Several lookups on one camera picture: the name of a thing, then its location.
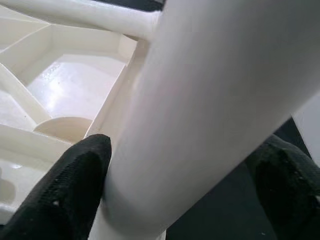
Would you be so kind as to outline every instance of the cylindrical tube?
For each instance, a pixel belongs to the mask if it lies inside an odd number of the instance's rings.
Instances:
[[[320,1],[167,1],[105,183],[158,236],[320,88]]]
[[[0,0],[23,13],[76,21],[151,40],[160,11],[144,12],[92,0]]]

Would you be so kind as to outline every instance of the white tube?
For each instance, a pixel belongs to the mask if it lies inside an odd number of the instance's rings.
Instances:
[[[167,1],[105,184],[158,236],[320,88],[319,0]]]
[[[144,12],[93,0],[0,0],[9,8],[26,14],[66,19],[110,31],[151,40],[160,11]]]

